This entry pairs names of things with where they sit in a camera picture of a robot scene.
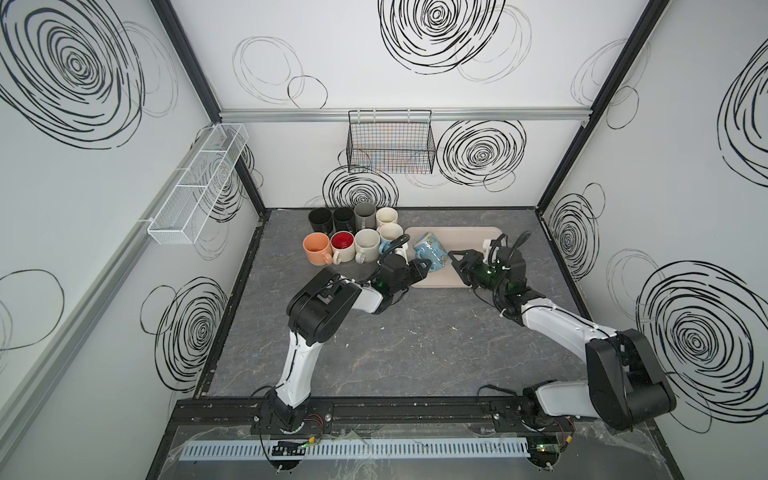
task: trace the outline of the wall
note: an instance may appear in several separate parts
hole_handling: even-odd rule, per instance
[[[645,4],[224,0],[212,9],[196,0],[174,7],[222,108],[297,109],[588,107]],[[422,9],[423,16],[408,15]],[[437,161],[427,174],[374,164],[344,180],[353,190],[347,200],[533,206],[578,122],[435,122],[432,129]],[[268,207],[335,204],[316,197],[338,177],[338,159],[346,162],[339,157],[345,124],[250,131]]]
[[[149,2],[2,7],[0,414],[207,123]]]
[[[149,1],[0,6],[2,412],[208,119]],[[147,245],[0,478],[146,475],[257,220],[232,177],[195,245]]]
[[[765,478],[766,20],[758,0],[672,2],[545,215],[592,317],[660,357],[685,478]]]
[[[2,480],[147,475],[174,403],[197,384],[256,226],[249,199],[223,205],[229,220],[208,220],[197,245],[149,244]]]

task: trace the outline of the tray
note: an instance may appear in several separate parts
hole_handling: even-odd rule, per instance
[[[408,260],[413,260],[416,256],[413,250],[413,244],[424,236],[425,233],[432,232],[440,240],[446,251],[450,250],[477,250],[482,252],[482,241],[486,238],[497,238],[502,231],[496,227],[409,227],[405,233],[411,236],[408,242]],[[440,270],[431,272],[421,282],[414,283],[414,287],[421,288],[468,288],[458,273],[453,269],[451,261]]]

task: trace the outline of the black wire basket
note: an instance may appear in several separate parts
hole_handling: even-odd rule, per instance
[[[350,173],[430,174],[437,147],[430,110],[351,110],[346,139]]]

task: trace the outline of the white wire basket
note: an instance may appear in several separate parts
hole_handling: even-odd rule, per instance
[[[159,244],[197,242],[248,141],[243,124],[212,128],[178,184],[147,228]]]

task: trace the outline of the white mug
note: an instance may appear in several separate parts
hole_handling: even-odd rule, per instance
[[[355,237],[350,232],[336,232],[331,237],[333,264],[349,262],[355,258]]]
[[[376,211],[376,228],[380,228],[385,223],[397,223],[397,210],[384,207]]]
[[[355,235],[355,261],[357,263],[375,262],[379,258],[379,232],[372,228],[364,228]]]
[[[389,248],[392,242],[397,240],[397,237],[402,235],[402,227],[397,223],[384,223],[381,227],[377,228],[376,231],[379,232],[379,235],[382,238],[381,246],[379,247],[379,254],[384,253],[384,251]],[[395,248],[395,253],[406,259],[407,262],[407,250],[408,244],[404,243],[402,247]]]

